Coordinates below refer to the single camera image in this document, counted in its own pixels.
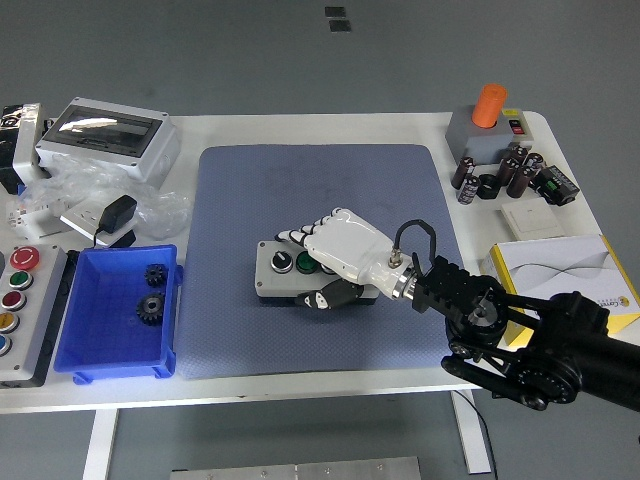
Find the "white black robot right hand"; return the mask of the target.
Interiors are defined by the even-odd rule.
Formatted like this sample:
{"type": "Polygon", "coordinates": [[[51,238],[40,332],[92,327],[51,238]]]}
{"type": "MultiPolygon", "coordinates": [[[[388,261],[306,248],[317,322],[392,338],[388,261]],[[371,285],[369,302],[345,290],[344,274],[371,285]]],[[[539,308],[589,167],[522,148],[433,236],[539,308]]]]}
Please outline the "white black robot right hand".
{"type": "Polygon", "coordinates": [[[339,278],[320,290],[298,295],[296,303],[328,310],[360,298],[372,286],[389,299],[399,299],[406,289],[412,261],[383,232],[346,208],[298,230],[276,235],[281,242],[302,247],[311,258],[339,278]]]}

